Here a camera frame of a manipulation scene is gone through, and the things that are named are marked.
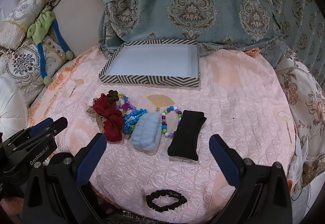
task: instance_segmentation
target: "green plush toy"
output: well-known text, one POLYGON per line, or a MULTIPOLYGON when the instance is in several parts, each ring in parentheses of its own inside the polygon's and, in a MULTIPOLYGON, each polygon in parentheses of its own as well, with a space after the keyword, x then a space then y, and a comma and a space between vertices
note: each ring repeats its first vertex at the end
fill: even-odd
POLYGON ((65 44, 60 34, 59 26, 57 20, 55 19, 54 13, 51 11, 50 7, 45 8, 43 11, 41 11, 38 19, 28 28, 27 31, 27 38, 33 38, 34 43, 37 45, 37 50, 40 55, 40 71, 45 86, 51 84, 53 80, 48 76, 46 72, 46 61, 44 57, 42 42, 52 24, 56 36, 59 40, 59 44, 62 50, 66 53, 66 58, 68 60, 72 60, 74 58, 73 53, 67 48, 67 45, 65 44))

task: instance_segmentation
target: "hair scrunchie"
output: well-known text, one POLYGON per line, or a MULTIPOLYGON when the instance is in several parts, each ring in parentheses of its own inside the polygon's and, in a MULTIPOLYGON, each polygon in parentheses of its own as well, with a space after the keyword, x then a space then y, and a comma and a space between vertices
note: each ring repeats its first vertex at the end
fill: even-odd
POLYGON ((147 200, 148 207, 160 213, 168 210, 174 210, 175 208, 187 202, 187 199, 184 196, 182 196, 180 193, 169 189, 163 189, 163 190, 158 190, 156 192, 152 192, 150 195, 146 195, 146 200, 147 200), (178 199, 178 201, 171 205, 166 205, 163 207, 160 207, 152 202, 155 198, 158 198, 160 196, 166 196, 166 195, 168 195, 169 197, 176 198, 178 199))

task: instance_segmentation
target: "blue gripper pad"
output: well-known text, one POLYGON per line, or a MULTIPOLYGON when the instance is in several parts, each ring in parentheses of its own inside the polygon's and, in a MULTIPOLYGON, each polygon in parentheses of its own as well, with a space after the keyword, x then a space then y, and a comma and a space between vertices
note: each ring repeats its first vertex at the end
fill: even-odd
POLYGON ((244 171, 244 167, 240 165, 242 159, 239 154, 234 149, 230 149, 218 134, 210 137, 209 148, 228 184, 238 188, 244 171))
POLYGON ((50 127, 54 123, 52 118, 47 118, 41 121, 39 124, 36 124, 34 127, 31 128, 29 135, 31 137, 35 137, 44 131, 47 127, 50 127))
POLYGON ((81 187, 89 182, 100 158, 106 150, 107 139, 102 133, 97 133, 90 143, 79 150, 74 157, 72 173, 77 187, 81 187))

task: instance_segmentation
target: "red bow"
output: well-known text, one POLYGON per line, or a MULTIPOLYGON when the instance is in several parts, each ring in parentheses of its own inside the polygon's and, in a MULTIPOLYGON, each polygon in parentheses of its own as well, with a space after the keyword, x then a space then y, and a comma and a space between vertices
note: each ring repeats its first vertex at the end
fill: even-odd
POLYGON ((111 106, 104 93, 100 95, 93 106, 93 110, 104 116, 107 120, 104 122, 104 134, 106 139, 111 142, 122 141, 122 129, 124 119, 122 112, 117 109, 110 109, 111 106))

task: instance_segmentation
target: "quilted pink fabric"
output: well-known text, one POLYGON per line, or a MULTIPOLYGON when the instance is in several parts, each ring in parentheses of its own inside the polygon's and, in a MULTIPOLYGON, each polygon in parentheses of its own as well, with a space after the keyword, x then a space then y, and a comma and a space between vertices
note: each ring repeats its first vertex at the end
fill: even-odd
MULTIPOLYGON (((198 162, 171 159, 167 154, 171 139, 165 137, 154 155, 136 151, 127 139, 122 144, 107 144, 91 183, 121 208, 171 223, 210 219, 234 191, 209 151, 208 141, 215 133, 243 158, 262 165, 279 161, 287 173, 295 151, 294 124, 277 76, 262 56, 251 58, 243 52, 219 50, 200 58, 199 88, 103 84, 98 73, 105 62, 96 51, 91 52, 71 78, 60 81, 65 82, 62 89, 46 92, 38 103, 35 122, 47 116, 65 116, 69 121, 68 128, 56 137, 60 151, 76 154, 98 132, 85 108, 110 89, 127 95, 132 104, 149 112, 161 102, 152 102, 148 96, 162 95, 181 110, 203 111, 207 117, 198 138, 198 162), (76 86, 77 79, 84 84, 76 86), (154 211, 147 206, 145 196, 159 189, 178 191, 187 203, 168 212, 154 211)), ((173 114, 167 115, 171 130, 176 121, 173 114)))

